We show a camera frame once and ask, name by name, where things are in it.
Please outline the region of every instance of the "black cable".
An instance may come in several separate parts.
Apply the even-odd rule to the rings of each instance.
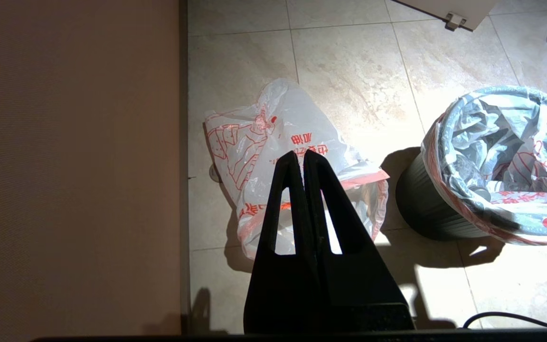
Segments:
[[[527,322],[530,322],[530,323],[533,323],[533,324],[537,324],[537,325],[541,325],[542,327],[546,327],[546,328],[547,328],[547,323],[546,323],[546,322],[538,321],[538,320],[536,320],[536,319],[534,319],[534,318],[531,318],[531,317],[521,316],[520,314],[516,314],[516,313],[497,312],[497,311],[489,311],[489,312],[477,313],[477,314],[475,314],[474,316],[468,318],[467,321],[465,321],[463,328],[464,328],[464,329],[468,329],[467,327],[469,327],[470,324],[471,324],[473,321],[476,321],[476,320],[479,320],[479,319],[482,318],[482,317],[488,317],[488,316],[502,316],[502,317],[515,318],[516,320],[527,321]]]

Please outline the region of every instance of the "beige floor tile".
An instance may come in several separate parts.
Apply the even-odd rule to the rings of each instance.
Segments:
[[[389,12],[389,18],[392,22],[395,21],[413,21],[413,20],[428,20],[435,17],[422,11],[413,9],[410,6],[401,4],[393,0],[386,0],[386,5]]]
[[[189,248],[239,246],[237,219],[222,184],[210,178],[189,180]]]
[[[417,317],[418,329],[452,329],[476,314],[456,242],[400,229],[380,233],[375,244]]]
[[[251,105],[279,77],[297,80],[289,31],[189,39],[189,176],[208,177],[212,164],[204,112]]]
[[[500,0],[489,14],[522,13],[547,10],[547,0]]]
[[[395,22],[394,28],[426,131],[458,96],[518,85],[489,18],[474,32],[451,32],[437,20]]]
[[[547,322],[547,246],[503,245],[491,240],[480,238],[460,242],[467,265],[469,254],[478,251],[480,246],[492,245],[481,253],[499,255],[488,264],[465,268],[478,312],[511,312]],[[478,258],[479,254],[475,253],[473,257]],[[485,329],[536,327],[502,317],[482,318],[481,322]]]
[[[191,252],[192,326],[195,333],[243,333],[252,262],[240,247]]]
[[[418,146],[424,132],[391,24],[292,31],[301,87],[365,158]]]
[[[547,11],[491,17],[521,85],[547,93]]]
[[[291,28],[388,22],[384,0],[288,0]]]
[[[191,0],[189,36],[288,29],[284,0]]]

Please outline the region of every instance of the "wall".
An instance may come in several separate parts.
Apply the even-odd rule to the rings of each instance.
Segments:
[[[0,0],[0,340],[180,332],[179,56],[178,1]]]

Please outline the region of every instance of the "trash can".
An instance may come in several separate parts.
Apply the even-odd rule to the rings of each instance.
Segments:
[[[496,86],[454,101],[399,178],[396,201],[427,238],[547,245],[547,94]]]

